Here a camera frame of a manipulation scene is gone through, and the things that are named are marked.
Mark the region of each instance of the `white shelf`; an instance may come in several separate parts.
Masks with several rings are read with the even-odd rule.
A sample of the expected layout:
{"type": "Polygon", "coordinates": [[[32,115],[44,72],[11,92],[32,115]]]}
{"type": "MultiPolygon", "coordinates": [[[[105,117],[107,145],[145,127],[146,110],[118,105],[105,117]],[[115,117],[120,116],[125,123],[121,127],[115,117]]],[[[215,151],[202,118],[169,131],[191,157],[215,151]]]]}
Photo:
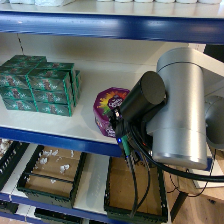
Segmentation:
{"type": "Polygon", "coordinates": [[[141,75],[97,70],[82,72],[81,98],[72,117],[6,110],[0,99],[0,127],[116,144],[115,139],[105,137],[99,131],[95,124],[93,104],[97,94],[107,88],[132,89],[141,75]]]}
{"type": "Polygon", "coordinates": [[[181,4],[181,3],[119,3],[78,0],[62,7],[40,7],[25,4],[0,4],[0,11],[44,12],[63,14],[106,14],[131,16],[224,18],[224,5],[181,4]]]}

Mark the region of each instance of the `candy box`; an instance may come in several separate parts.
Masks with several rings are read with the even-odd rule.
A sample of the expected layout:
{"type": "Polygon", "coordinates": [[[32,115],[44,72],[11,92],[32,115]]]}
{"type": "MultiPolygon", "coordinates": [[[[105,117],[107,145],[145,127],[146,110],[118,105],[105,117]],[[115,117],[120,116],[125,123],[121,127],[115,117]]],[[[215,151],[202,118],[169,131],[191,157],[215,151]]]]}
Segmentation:
{"type": "Polygon", "coordinates": [[[32,93],[29,89],[20,89],[16,87],[0,87],[2,98],[33,100],[32,93]]]}
{"type": "Polygon", "coordinates": [[[95,122],[103,135],[115,138],[115,132],[109,126],[109,118],[107,113],[120,106],[130,91],[121,88],[109,88],[97,95],[93,105],[95,114],[95,122]]]}
{"type": "Polygon", "coordinates": [[[34,69],[28,75],[33,89],[47,91],[67,91],[71,88],[69,73],[57,70],[34,69]]]}
{"type": "Polygon", "coordinates": [[[15,55],[9,61],[45,62],[46,56],[15,55]]]}
{"type": "Polygon", "coordinates": [[[30,72],[28,68],[0,67],[0,86],[12,86],[29,89],[26,75],[30,72]]]}

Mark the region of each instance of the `cardboard box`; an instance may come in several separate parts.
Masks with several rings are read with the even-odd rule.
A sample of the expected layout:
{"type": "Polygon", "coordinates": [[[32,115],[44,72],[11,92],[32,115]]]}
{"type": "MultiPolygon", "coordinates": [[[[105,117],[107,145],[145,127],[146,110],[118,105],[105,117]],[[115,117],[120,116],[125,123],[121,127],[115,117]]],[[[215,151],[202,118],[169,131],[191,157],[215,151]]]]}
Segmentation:
{"type": "Polygon", "coordinates": [[[71,88],[68,72],[34,69],[28,74],[28,82],[33,89],[65,91],[71,88]]]}
{"type": "Polygon", "coordinates": [[[30,62],[30,61],[6,61],[2,67],[10,67],[10,68],[29,68],[34,69],[39,62],[30,62]]]}
{"type": "Polygon", "coordinates": [[[85,158],[85,153],[38,146],[17,189],[31,200],[72,208],[85,158]]]}
{"type": "Polygon", "coordinates": [[[68,104],[36,102],[36,105],[38,112],[62,115],[67,117],[71,117],[75,109],[73,100],[68,104]]]}
{"type": "Polygon", "coordinates": [[[12,86],[29,89],[26,75],[30,69],[0,67],[0,86],[12,86]]]}
{"type": "Polygon", "coordinates": [[[9,61],[45,62],[46,56],[15,55],[9,61]]]}
{"type": "Polygon", "coordinates": [[[73,101],[71,88],[67,93],[65,91],[44,91],[35,89],[33,89],[32,92],[34,99],[43,103],[69,104],[69,102],[73,101]]]}
{"type": "Polygon", "coordinates": [[[60,63],[60,62],[41,62],[37,66],[37,69],[50,69],[58,71],[69,72],[70,82],[76,80],[75,64],[74,63],[60,63]]]}
{"type": "Polygon", "coordinates": [[[33,101],[33,96],[29,89],[20,89],[16,87],[0,87],[0,95],[2,96],[2,98],[33,101]]]}
{"type": "Polygon", "coordinates": [[[28,100],[12,100],[3,98],[3,102],[7,110],[23,110],[23,111],[37,111],[33,101],[28,100]]]}
{"type": "MultiPolygon", "coordinates": [[[[138,187],[138,198],[141,200],[147,188],[147,170],[140,161],[135,165],[135,174],[138,187]]],[[[166,223],[168,209],[163,173],[157,168],[150,169],[150,188],[142,205],[135,216],[130,218],[134,201],[134,184],[132,174],[124,159],[110,158],[104,209],[111,219],[128,223],[166,223]]]]}

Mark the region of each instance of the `black cable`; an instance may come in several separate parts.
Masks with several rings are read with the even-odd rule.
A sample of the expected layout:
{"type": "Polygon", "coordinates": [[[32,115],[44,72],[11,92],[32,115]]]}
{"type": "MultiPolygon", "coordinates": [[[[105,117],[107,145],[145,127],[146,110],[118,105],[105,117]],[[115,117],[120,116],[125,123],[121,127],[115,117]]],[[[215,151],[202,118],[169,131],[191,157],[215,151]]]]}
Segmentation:
{"type": "Polygon", "coordinates": [[[146,169],[147,169],[147,173],[148,173],[148,184],[147,184],[147,188],[146,188],[145,194],[142,197],[142,200],[139,202],[139,204],[137,206],[137,209],[142,205],[142,203],[146,199],[146,197],[147,197],[147,195],[149,193],[149,188],[150,188],[150,169],[149,169],[149,166],[148,166],[148,163],[147,163],[147,160],[146,160],[145,156],[142,153],[141,153],[141,156],[142,156],[142,159],[143,159],[143,161],[145,163],[145,166],[146,166],[146,169]]]}
{"type": "MultiPolygon", "coordinates": [[[[214,163],[215,163],[215,156],[216,156],[216,149],[215,149],[215,152],[214,152],[213,162],[212,162],[212,167],[211,167],[211,169],[210,169],[210,174],[209,174],[209,176],[212,175],[212,170],[213,170],[214,163]]],[[[204,190],[205,190],[205,188],[207,187],[207,185],[208,185],[208,181],[206,182],[204,188],[202,189],[202,191],[201,191],[200,193],[198,193],[198,194],[196,194],[196,195],[188,195],[188,197],[190,197],[190,198],[196,198],[196,197],[200,196],[200,195],[204,192],[204,190]]]]}
{"type": "Polygon", "coordinates": [[[138,146],[138,149],[145,155],[145,157],[151,163],[156,165],[158,168],[160,168],[160,169],[162,169],[162,170],[164,170],[164,171],[166,171],[168,173],[171,173],[171,174],[174,174],[174,175],[177,175],[177,176],[180,176],[180,177],[184,177],[184,178],[187,178],[187,179],[198,180],[198,181],[208,181],[208,182],[224,182],[224,176],[213,176],[213,177],[210,177],[210,176],[207,176],[207,175],[186,173],[186,172],[183,172],[183,171],[180,171],[180,170],[173,169],[173,168],[170,168],[168,166],[165,166],[162,163],[157,163],[155,160],[153,160],[152,156],[149,155],[148,152],[144,149],[144,147],[141,145],[142,143],[138,142],[137,138],[134,135],[134,131],[133,131],[132,125],[130,125],[130,133],[132,135],[132,138],[133,138],[135,144],[138,146]]]}
{"type": "Polygon", "coordinates": [[[133,218],[135,215],[135,212],[137,211],[137,206],[138,206],[138,188],[137,188],[137,181],[136,181],[135,171],[134,171],[134,167],[132,165],[131,157],[127,156],[127,160],[128,160],[128,164],[131,169],[131,174],[132,174],[132,178],[133,178],[133,182],[134,182],[134,189],[135,189],[135,199],[134,199],[134,203],[132,206],[132,211],[130,213],[130,217],[133,218]]]}

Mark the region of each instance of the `stacked green box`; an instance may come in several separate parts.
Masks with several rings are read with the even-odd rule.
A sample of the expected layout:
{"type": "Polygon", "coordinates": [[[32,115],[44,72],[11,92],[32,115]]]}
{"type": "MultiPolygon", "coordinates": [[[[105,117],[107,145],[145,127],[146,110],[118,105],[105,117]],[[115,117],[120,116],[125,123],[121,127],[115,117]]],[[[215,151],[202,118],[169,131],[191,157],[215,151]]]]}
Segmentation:
{"type": "Polygon", "coordinates": [[[34,69],[27,77],[39,112],[72,116],[74,102],[68,72],[34,69]]]}
{"type": "Polygon", "coordinates": [[[6,109],[37,111],[26,81],[29,68],[0,67],[0,95],[6,109]]]}
{"type": "Polygon", "coordinates": [[[41,62],[36,67],[36,69],[47,69],[47,70],[59,70],[69,72],[70,83],[72,86],[72,92],[74,97],[74,105],[77,102],[77,94],[81,90],[81,73],[80,71],[75,70],[74,63],[56,63],[56,62],[41,62]]]}

